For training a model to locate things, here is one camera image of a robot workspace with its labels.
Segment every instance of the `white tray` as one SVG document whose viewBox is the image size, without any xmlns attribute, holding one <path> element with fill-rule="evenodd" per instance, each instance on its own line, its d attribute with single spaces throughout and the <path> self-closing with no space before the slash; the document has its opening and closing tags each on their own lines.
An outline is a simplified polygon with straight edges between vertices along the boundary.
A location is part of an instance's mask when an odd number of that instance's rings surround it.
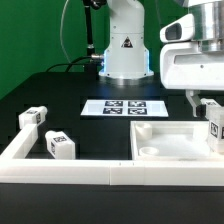
<svg viewBox="0 0 224 224">
<path fill-rule="evenodd" d="M 133 160 L 224 159 L 207 144 L 209 122 L 132 121 Z"/>
</svg>

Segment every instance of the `white cube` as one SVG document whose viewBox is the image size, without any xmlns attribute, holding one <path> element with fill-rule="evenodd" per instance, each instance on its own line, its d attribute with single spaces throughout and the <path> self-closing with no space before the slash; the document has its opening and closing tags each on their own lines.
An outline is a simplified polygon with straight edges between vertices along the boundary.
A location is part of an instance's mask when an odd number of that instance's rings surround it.
<svg viewBox="0 0 224 224">
<path fill-rule="evenodd" d="M 47 150 L 55 159 L 75 159 L 75 143 L 64 132 L 49 131 L 45 138 Z"/>
</svg>

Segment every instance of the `circular hole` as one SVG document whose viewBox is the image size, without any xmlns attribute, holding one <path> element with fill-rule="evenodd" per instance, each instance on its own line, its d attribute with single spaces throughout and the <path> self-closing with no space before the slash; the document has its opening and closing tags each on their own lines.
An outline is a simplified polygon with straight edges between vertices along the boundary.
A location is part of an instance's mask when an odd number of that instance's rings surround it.
<svg viewBox="0 0 224 224">
<path fill-rule="evenodd" d="M 159 150 L 154 147 L 143 147 L 139 149 L 140 156 L 157 156 Z"/>
</svg>

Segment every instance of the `white foam block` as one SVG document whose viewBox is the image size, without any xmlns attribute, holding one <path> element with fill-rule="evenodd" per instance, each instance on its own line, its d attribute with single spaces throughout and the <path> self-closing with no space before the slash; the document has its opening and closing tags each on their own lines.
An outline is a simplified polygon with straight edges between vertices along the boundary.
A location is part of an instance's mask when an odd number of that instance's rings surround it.
<svg viewBox="0 0 224 224">
<path fill-rule="evenodd" d="M 69 160 L 2 160 L 1 183 L 110 184 L 110 162 Z"/>
<path fill-rule="evenodd" d="M 47 108 L 41 107 L 31 107 L 24 113 L 19 115 L 19 127 L 23 129 L 27 124 L 37 124 L 41 125 L 45 120 L 47 114 Z"/>
<path fill-rule="evenodd" d="M 4 150 L 0 159 L 24 159 L 37 138 L 37 125 L 27 124 Z"/>
<path fill-rule="evenodd" d="M 111 185 L 144 185 L 144 163 L 117 161 L 110 166 Z"/>
<path fill-rule="evenodd" d="M 223 162 L 145 162 L 144 185 L 223 186 Z"/>
</svg>

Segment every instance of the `cable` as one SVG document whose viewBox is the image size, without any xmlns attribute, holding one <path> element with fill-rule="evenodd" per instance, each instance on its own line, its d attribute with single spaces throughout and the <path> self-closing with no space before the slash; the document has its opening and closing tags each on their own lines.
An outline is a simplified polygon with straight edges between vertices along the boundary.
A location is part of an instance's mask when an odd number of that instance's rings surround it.
<svg viewBox="0 0 224 224">
<path fill-rule="evenodd" d="M 56 64 L 56 65 L 53 65 L 53 66 L 51 66 L 50 68 L 48 68 L 47 70 L 46 70 L 46 72 L 50 72 L 50 70 L 52 69 L 52 68 L 56 68 L 56 67 L 60 67 L 60 66 L 65 66 L 65 65 L 71 65 L 72 63 L 64 63 L 64 64 Z"/>
<path fill-rule="evenodd" d="M 69 2 L 70 2 L 70 0 L 67 0 L 65 2 L 64 9 L 63 9 L 62 16 L 61 16 L 60 42 L 61 42 L 61 48 L 63 50 L 63 53 L 64 53 L 65 57 L 67 58 L 68 62 L 71 63 L 71 60 L 70 60 L 70 58 L 68 56 L 68 53 L 66 52 L 66 49 L 65 49 L 65 46 L 64 46 L 64 41 L 63 41 L 64 19 L 65 19 L 65 14 L 66 14 Z"/>
<path fill-rule="evenodd" d="M 69 72 L 69 70 L 72 68 L 72 66 L 73 66 L 74 64 L 76 64 L 77 62 L 82 61 L 82 60 L 84 60 L 84 59 L 90 59 L 90 58 L 91 58 L 91 56 L 85 56 L 85 57 L 79 57 L 79 58 L 75 59 L 74 61 L 72 61 L 72 63 L 70 63 L 70 64 L 68 65 L 68 67 L 67 67 L 67 69 L 65 70 L 65 72 Z"/>
<path fill-rule="evenodd" d="M 157 13 L 157 19 L 159 22 L 159 27 L 162 28 L 162 21 L 161 21 L 161 14 L 160 14 L 160 10 L 159 10 L 158 0 L 155 0 L 155 5 L 156 5 L 156 13 Z"/>
</svg>

